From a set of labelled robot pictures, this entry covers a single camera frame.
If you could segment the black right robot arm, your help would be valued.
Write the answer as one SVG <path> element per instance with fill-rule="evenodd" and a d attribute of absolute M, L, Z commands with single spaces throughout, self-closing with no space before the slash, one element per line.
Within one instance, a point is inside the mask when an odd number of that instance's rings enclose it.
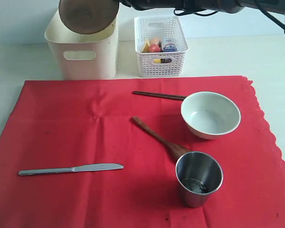
<path fill-rule="evenodd" d="M 121 0 L 120 2 L 136 10 L 174 8 L 188 12 L 213 10 L 234 14 L 248 7 L 285 14 L 285 0 Z"/>

